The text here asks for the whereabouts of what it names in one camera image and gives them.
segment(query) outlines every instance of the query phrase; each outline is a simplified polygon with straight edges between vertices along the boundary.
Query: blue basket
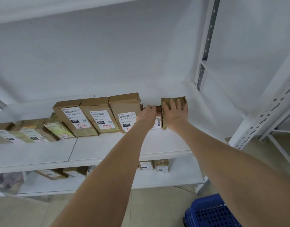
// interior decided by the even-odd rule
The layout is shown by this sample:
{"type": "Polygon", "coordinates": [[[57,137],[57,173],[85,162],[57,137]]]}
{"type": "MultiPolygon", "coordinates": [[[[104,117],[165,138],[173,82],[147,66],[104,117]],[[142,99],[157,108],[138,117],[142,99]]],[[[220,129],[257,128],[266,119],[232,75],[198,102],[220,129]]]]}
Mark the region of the blue basket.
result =
{"type": "Polygon", "coordinates": [[[241,227],[219,194],[194,200],[183,221],[187,227],[241,227]]]}

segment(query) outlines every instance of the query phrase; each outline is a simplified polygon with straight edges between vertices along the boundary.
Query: shelving unit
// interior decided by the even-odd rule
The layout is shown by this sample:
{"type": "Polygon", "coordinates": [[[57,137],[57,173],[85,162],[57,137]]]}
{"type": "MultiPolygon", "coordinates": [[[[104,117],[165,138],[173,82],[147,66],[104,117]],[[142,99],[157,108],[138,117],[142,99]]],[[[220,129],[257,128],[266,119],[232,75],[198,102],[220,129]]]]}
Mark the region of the shelving unit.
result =
{"type": "MultiPolygon", "coordinates": [[[[244,148],[290,108],[290,0],[0,0],[0,122],[132,92],[143,105],[186,96],[194,126],[244,148]]],[[[122,136],[0,145],[0,173],[97,165],[122,136]]],[[[138,170],[133,188],[209,182],[180,137],[151,130],[140,160],[163,158],[170,173],[138,170]]],[[[31,173],[18,195],[82,181],[31,173]]]]}

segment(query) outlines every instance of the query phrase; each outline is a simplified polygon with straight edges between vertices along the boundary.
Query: person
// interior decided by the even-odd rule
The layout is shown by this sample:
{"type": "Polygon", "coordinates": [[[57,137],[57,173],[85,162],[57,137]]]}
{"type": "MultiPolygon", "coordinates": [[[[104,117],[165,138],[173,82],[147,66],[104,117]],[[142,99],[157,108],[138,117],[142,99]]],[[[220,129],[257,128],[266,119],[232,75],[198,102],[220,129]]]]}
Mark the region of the person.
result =
{"type": "MultiPolygon", "coordinates": [[[[256,158],[203,133],[188,122],[188,105],[163,104],[167,127],[176,132],[207,173],[243,227],[290,226],[290,179],[256,158]]],[[[51,227],[120,227],[143,141],[156,106],[148,105],[133,127],[84,180],[51,227]],[[113,169],[110,166],[120,165],[113,169]]]]}

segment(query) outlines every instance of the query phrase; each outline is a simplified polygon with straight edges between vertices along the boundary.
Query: tile floor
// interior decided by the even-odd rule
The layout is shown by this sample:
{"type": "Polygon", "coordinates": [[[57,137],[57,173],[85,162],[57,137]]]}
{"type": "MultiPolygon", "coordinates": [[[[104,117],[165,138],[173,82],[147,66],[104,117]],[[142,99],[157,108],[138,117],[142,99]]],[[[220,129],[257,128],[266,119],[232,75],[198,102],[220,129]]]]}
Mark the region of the tile floor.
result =
{"type": "MultiPolygon", "coordinates": [[[[193,194],[194,185],[180,188],[132,190],[122,227],[184,227],[182,218],[192,201],[216,193],[212,185],[202,195],[193,194]]],[[[71,197],[72,194],[54,195],[49,203],[0,197],[0,227],[49,227],[71,197]]]]}

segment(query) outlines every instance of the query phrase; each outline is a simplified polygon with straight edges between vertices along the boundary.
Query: barcode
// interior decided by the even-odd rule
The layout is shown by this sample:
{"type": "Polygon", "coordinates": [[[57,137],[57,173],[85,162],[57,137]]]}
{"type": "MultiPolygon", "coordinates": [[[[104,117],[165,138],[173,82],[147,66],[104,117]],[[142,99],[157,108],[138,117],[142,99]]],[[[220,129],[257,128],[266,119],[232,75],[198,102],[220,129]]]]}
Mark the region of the barcode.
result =
{"type": "Polygon", "coordinates": [[[64,111],[64,113],[74,113],[74,112],[77,112],[77,111],[64,111]]]}
{"type": "Polygon", "coordinates": [[[120,116],[120,118],[125,118],[125,117],[132,117],[132,115],[120,116]]]}

